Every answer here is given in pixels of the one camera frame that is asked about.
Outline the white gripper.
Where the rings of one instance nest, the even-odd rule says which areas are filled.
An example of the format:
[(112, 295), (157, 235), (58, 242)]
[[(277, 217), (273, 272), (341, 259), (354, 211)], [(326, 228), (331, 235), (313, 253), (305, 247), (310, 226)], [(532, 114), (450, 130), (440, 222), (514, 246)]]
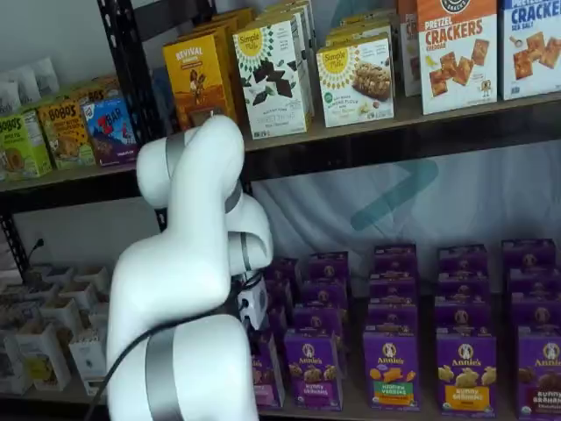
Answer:
[(263, 332), (269, 328), (266, 308), (268, 304), (266, 283), (264, 280), (249, 282), (238, 293), (238, 312), (241, 320), (245, 320), (248, 332)]

